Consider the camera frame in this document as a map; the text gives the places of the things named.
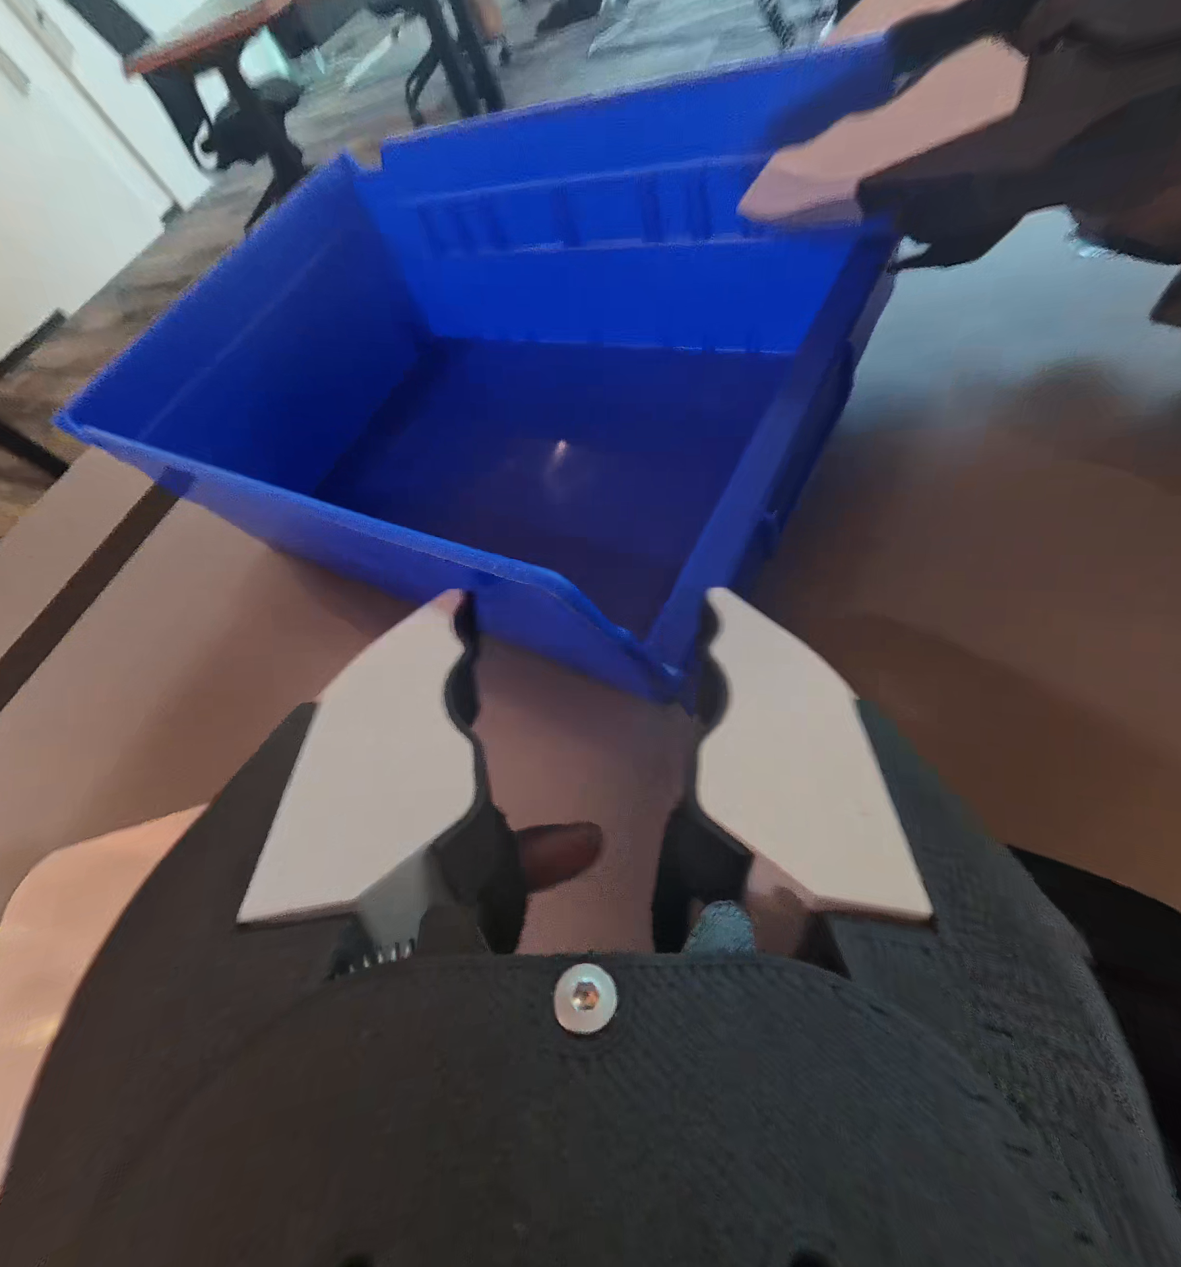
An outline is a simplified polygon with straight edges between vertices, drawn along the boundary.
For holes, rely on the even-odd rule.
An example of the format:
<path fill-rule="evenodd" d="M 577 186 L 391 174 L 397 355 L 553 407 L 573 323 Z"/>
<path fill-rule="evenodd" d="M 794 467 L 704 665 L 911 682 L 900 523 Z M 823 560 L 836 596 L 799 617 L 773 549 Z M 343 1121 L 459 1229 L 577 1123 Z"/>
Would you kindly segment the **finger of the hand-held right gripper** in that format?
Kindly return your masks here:
<path fill-rule="evenodd" d="M 779 145 L 737 201 L 765 228 L 883 221 L 917 252 L 898 267 L 982 259 L 1029 214 L 1069 201 L 1085 130 L 1083 51 L 952 51 L 869 112 Z"/>
<path fill-rule="evenodd" d="M 829 44 L 883 38 L 891 73 L 927 73 L 947 55 L 1011 35 L 1033 9 L 1033 0 L 958 0 L 958 4 L 836 4 L 823 30 Z"/>

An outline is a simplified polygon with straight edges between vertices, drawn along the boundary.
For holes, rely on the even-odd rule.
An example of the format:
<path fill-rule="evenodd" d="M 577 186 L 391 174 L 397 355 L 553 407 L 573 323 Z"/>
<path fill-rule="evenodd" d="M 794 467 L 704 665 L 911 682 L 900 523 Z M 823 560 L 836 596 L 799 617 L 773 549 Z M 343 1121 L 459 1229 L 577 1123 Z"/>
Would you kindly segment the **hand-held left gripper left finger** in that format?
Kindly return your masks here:
<path fill-rule="evenodd" d="M 448 911 L 470 946 L 519 949 L 524 876 L 473 736 L 473 665 L 473 601 L 448 589 L 317 693 L 239 927 L 351 918 L 380 956 L 413 956 Z"/>

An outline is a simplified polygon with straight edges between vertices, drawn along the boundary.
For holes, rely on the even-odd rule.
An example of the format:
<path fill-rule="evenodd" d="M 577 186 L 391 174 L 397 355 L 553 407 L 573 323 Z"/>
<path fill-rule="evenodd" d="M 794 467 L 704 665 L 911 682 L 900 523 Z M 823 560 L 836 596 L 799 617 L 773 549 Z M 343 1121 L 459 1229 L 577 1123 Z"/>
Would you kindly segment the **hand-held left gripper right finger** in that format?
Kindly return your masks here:
<path fill-rule="evenodd" d="M 732 589 L 710 589 L 694 665 L 694 752 L 651 885 L 651 949 L 735 904 L 769 956 L 822 918 L 937 922 L 857 689 Z"/>

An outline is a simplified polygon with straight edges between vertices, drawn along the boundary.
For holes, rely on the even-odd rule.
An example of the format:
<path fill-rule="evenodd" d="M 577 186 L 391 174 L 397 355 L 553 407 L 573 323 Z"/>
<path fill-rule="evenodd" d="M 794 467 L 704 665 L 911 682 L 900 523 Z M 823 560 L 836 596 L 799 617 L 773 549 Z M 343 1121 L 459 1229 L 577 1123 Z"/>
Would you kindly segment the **small white whiteboard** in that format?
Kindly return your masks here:
<path fill-rule="evenodd" d="M 194 807 L 404 608 L 364 622 L 247 614 L 188 627 L 131 617 L 26 629 L 0 656 L 0 918 L 48 853 Z M 875 614 L 822 622 L 851 675 L 1011 845 L 1181 911 L 1181 738 L 1067 701 L 958 643 Z M 543 660 L 488 646 L 491 780 L 517 826 L 589 817 L 606 859 L 536 904 L 521 949 L 644 949 L 662 815 L 689 721 Z"/>

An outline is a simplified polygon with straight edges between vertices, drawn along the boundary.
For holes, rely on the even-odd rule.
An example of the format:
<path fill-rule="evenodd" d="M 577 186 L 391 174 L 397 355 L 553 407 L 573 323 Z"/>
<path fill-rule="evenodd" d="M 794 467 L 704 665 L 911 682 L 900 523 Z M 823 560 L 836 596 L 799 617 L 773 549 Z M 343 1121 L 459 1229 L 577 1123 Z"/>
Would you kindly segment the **blue plastic bin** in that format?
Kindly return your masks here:
<path fill-rule="evenodd" d="M 778 125 L 891 93 L 883 38 L 395 138 L 317 164 L 58 414 L 302 560 L 606 685 L 683 689 L 875 327 L 883 225 L 737 215 Z"/>

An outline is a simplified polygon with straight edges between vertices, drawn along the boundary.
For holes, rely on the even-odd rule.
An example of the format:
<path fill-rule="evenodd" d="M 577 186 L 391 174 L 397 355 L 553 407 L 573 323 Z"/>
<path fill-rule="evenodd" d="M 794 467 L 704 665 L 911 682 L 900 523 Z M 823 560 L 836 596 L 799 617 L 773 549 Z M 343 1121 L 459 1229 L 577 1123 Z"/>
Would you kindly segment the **person's left hand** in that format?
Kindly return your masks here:
<path fill-rule="evenodd" d="M 603 826 L 592 821 L 517 832 L 524 891 L 538 893 L 589 871 L 603 856 Z"/>

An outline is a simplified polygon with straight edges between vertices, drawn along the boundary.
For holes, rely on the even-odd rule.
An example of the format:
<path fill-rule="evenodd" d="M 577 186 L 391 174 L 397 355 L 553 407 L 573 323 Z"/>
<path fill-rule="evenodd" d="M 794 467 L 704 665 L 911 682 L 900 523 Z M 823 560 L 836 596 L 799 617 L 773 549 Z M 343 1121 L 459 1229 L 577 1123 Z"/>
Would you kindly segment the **red-brown table with black legs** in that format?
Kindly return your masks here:
<path fill-rule="evenodd" d="M 291 78 L 247 81 L 243 73 L 244 44 L 264 30 L 273 20 L 308 4 L 202 4 L 169 35 L 143 40 L 124 57 L 126 77 L 148 73 L 220 73 L 228 93 L 220 118 L 206 125 L 206 153 L 220 170 L 234 162 L 255 164 L 272 162 L 272 181 L 255 202 L 244 228 L 255 228 L 268 209 L 273 209 L 313 170 L 302 149 L 286 130 L 286 114 L 300 104 L 300 85 Z M 499 61 L 509 61 L 505 35 L 499 23 L 482 23 L 482 4 L 440 4 L 440 0 L 380 0 L 357 4 L 377 20 L 417 20 L 430 35 L 430 51 L 408 73 L 404 104 L 413 127 L 423 127 L 419 93 L 437 71 L 441 71 L 459 118 L 505 112 L 505 94 L 498 77 L 498 64 L 488 49 L 499 49 Z"/>

